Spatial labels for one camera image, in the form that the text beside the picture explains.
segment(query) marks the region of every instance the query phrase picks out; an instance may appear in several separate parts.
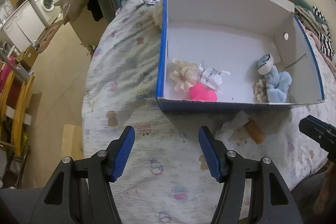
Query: tiled floor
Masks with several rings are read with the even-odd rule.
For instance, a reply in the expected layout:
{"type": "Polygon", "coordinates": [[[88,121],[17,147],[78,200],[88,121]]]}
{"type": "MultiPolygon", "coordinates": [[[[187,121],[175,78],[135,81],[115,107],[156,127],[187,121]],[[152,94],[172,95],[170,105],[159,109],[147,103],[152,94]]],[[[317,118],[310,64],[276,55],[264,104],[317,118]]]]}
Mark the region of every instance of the tiled floor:
{"type": "Polygon", "coordinates": [[[90,55],[68,23],[61,26],[44,52],[38,55],[28,113],[31,154],[22,187],[43,187],[61,160],[63,126],[81,125],[81,109],[90,55]]]}

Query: black and white checkered fabric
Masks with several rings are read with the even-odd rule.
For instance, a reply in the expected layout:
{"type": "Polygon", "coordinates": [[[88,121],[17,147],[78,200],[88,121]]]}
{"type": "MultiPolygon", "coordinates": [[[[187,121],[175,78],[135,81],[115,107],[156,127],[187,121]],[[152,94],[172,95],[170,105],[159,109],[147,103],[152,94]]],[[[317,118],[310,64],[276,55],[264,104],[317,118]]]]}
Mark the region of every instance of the black and white checkered fabric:
{"type": "Polygon", "coordinates": [[[327,30],[325,31],[325,34],[327,35],[327,37],[331,40],[331,37],[330,37],[330,30],[329,30],[329,27],[327,26],[327,30]]]}
{"type": "Polygon", "coordinates": [[[324,34],[320,33],[319,37],[321,41],[321,51],[328,57],[332,57],[335,55],[333,44],[329,37],[325,36],[324,34]]]}
{"type": "Polygon", "coordinates": [[[323,14],[317,7],[313,6],[313,12],[314,12],[314,15],[318,16],[319,18],[322,18],[325,22],[327,22],[323,14]]]}

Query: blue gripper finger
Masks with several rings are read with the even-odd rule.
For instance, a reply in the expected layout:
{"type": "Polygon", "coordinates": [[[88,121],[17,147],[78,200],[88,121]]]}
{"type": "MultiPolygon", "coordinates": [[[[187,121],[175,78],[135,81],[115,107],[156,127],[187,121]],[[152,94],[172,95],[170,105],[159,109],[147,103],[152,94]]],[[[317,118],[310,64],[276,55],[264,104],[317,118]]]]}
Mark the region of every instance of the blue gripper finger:
{"type": "Polygon", "coordinates": [[[212,177],[216,179],[216,181],[221,181],[222,174],[220,169],[220,162],[218,159],[218,156],[216,155],[216,152],[214,148],[212,147],[212,144],[209,140],[209,138],[213,138],[210,131],[206,132],[203,127],[201,127],[198,130],[198,141],[199,145],[201,146],[202,152],[204,154],[204,158],[207,162],[207,165],[209,167],[209,171],[212,177]]]}
{"type": "Polygon", "coordinates": [[[117,180],[123,174],[124,168],[126,166],[129,154],[131,153],[134,141],[135,141],[135,132],[133,127],[128,127],[128,131],[123,136],[120,136],[119,141],[123,138],[122,143],[119,147],[119,150],[114,157],[114,165],[111,177],[114,181],[117,180]]]}

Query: white plush toy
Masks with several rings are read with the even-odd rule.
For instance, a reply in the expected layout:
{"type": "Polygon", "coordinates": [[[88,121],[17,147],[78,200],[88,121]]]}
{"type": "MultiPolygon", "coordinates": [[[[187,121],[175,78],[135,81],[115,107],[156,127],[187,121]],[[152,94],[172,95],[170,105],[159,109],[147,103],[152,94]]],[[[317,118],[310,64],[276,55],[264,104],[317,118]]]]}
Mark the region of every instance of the white plush toy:
{"type": "Polygon", "coordinates": [[[162,1],[156,3],[153,9],[153,20],[156,26],[159,26],[162,29],[162,1]]]}
{"type": "Polygon", "coordinates": [[[190,64],[175,58],[172,62],[175,64],[175,69],[170,73],[169,77],[176,82],[174,89],[176,91],[183,90],[184,92],[188,92],[197,83],[197,64],[190,64]]]}

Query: cardboard box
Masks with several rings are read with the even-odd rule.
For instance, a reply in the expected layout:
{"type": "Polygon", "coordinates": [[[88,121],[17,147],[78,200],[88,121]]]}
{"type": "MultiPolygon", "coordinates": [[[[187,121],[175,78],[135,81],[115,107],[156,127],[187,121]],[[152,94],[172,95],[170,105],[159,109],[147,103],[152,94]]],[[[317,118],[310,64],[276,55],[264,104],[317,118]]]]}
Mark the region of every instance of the cardboard box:
{"type": "Polygon", "coordinates": [[[37,51],[34,49],[33,46],[30,45],[30,46],[28,46],[28,47],[24,50],[24,52],[21,52],[21,53],[19,54],[19,56],[16,58],[16,60],[17,60],[19,63],[21,63],[21,65],[22,65],[27,71],[29,71],[29,70],[32,68],[33,64],[34,64],[34,62],[35,62],[35,60],[36,60],[36,58],[37,58],[37,55],[38,55],[37,51]]]}
{"type": "Polygon", "coordinates": [[[162,111],[293,108],[324,102],[320,71],[311,45],[288,0],[163,0],[156,97],[162,111]],[[292,76],[285,103],[259,103],[254,85],[263,76],[257,61],[270,53],[292,76]],[[230,72],[217,102],[191,101],[175,91],[172,59],[205,61],[230,72]]]}

